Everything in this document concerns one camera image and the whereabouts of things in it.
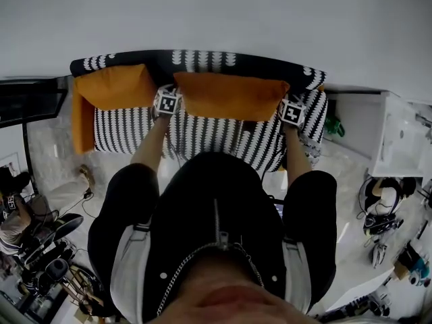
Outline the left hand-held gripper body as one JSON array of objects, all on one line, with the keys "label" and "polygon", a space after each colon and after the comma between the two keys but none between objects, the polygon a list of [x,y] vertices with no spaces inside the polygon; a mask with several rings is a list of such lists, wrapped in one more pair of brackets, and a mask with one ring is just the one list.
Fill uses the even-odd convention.
[{"label": "left hand-held gripper body", "polygon": [[162,115],[175,115],[182,106],[182,94],[175,84],[167,84],[157,89],[152,107],[152,119]]}]

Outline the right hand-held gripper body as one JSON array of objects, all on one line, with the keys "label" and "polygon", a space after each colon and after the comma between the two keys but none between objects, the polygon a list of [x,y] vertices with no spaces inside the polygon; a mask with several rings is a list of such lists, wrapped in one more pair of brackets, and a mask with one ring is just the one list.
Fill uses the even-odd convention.
[{"label": "right hand-held gripper body", "polygon": [[292,99],[287,94],[279,102],[277,116],[282,123],[300,130],[304,125],[305,110],[305,105],[303,105],[296,97]]}]

